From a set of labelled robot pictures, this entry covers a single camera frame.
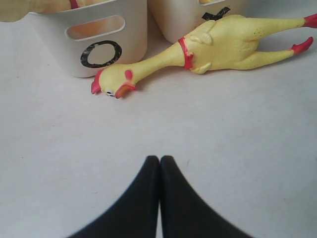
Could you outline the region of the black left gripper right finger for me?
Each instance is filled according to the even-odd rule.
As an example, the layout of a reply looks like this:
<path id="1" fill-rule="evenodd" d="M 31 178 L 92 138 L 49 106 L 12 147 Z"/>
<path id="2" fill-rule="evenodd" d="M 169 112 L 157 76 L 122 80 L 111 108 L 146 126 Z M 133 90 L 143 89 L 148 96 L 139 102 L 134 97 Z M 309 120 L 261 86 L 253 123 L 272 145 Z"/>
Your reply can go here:
<path id="1" fill-rule="evenodd" d="M 160 212 L 164 238 L 249 238 L 194 191 L 172 156 L 160 161 Z"/>

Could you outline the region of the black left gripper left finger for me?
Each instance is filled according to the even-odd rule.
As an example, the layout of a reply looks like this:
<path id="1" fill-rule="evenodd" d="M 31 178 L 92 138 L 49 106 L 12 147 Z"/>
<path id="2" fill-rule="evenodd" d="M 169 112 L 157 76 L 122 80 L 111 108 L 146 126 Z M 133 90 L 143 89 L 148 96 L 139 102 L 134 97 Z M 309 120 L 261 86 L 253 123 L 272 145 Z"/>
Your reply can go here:
<path id="1" fill-rule="evenodd" d="M 71 238 L 154 238 L 159 208 L 160 164 L 148 156 L 125 192 Z"/>

